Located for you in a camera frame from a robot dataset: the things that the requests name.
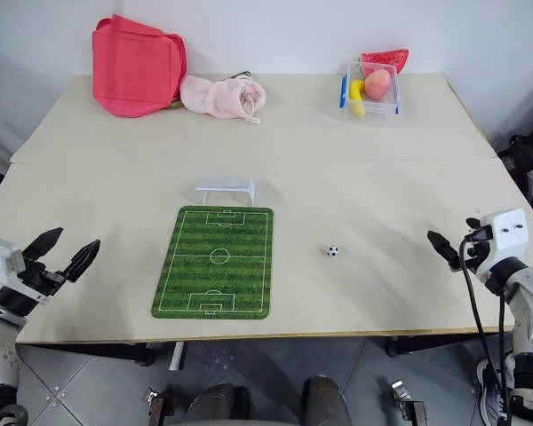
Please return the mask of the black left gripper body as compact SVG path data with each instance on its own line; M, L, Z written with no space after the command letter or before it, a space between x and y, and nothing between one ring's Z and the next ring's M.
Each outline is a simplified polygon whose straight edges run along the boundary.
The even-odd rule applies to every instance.
M35 260L25 260L25 271L18 274L18 278L27 287L41 295L40 304L49 301L66 282L66 274L62 271L50 272L45 264Z

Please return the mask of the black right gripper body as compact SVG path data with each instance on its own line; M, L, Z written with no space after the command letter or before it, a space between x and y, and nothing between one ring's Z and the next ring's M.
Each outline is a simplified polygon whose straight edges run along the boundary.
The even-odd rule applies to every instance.
M459 245L459 261L462 270L477 270L489 254L489 242L493 239L490 225L484 225L465 235Z

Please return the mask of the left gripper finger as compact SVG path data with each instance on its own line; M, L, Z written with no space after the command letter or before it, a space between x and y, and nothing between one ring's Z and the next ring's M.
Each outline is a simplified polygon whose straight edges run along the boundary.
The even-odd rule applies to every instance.
M63 228L57 227L41 233L23 250L23 257L37 261L40 257L45 256L57 244L62 232Z
M97 239L77 251L70 264L63 271L63 276L70 282L76 282L89 268L99 253L100 240Z

